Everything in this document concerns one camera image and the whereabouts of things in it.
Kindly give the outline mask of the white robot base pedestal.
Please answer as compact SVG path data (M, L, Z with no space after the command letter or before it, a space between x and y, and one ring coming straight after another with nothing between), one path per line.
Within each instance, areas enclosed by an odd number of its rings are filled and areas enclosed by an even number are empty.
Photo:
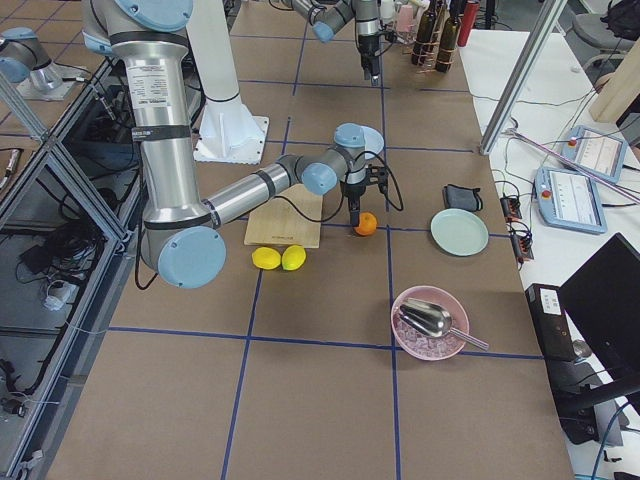
M241 98L223 3L196 0L187 34L205 98L194 158L259 164L269 119L252 115Z

